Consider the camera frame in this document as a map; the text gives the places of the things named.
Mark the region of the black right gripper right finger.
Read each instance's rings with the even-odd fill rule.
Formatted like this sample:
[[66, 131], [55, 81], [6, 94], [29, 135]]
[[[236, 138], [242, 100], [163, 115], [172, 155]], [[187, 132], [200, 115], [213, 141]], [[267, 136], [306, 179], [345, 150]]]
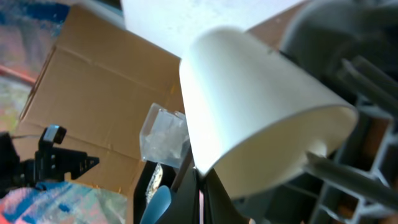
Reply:
[[214, 169], [209, 171], [201, 184], [205, 224], [249, 223], [249, 218], [241, 215], [233, 205]]

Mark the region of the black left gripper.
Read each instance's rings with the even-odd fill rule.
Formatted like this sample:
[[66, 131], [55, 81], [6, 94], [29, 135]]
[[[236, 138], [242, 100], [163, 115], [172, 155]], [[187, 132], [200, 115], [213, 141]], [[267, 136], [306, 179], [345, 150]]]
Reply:
[[8, 132], [1, 132], [1, 196], [22, 187], [35, 187], [35, 181], [62, 182], [65, 174], [76, 180], [100, 163], [99, 157], [86, 152], [55, 147], [61, 144], [67, 130], [50, 125], [43, 131], [34, 159], [21, 161]]

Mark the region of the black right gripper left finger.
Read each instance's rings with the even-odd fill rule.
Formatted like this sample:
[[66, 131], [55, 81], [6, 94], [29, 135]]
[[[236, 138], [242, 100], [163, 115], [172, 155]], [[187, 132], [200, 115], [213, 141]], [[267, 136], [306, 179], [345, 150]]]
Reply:
[[186, 172], [168, 209], [158, 219], [158, 224], [199, 224], [200, 203], [197, 170]]

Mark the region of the dark blue plate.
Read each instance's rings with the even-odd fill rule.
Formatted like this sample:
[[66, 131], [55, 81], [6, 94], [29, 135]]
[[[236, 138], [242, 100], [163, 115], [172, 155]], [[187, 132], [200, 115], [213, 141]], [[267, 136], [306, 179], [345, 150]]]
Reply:
[[172, 203], [173, 194], [167, 186], [159, 187], [146, 206], [140, 224], [156, 224]]

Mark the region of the rice pile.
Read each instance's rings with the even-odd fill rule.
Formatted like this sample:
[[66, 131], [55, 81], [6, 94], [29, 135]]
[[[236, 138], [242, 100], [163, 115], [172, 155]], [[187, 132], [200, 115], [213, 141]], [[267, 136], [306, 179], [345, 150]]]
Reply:
[[164, 174], [164, 172], [163, 172], [162, 166], [160, 164], [157, 164], [155, 166], [154, 172], [150, 178], [149, 184], [146, 189], [146, 204], [147, 205], [152, 200], [157, 189], [161, 186], [163, 174]]

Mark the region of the cream white cup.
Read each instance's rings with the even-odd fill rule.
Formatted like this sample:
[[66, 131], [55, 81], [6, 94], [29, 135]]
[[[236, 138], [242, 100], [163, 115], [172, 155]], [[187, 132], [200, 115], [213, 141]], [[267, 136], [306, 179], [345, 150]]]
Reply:
[[214, 169], [231, 198], [303, 172], [358, 122], [356, 108], [250, 34], [221, 28], [193, 41], [180, 83], [195, 166]]

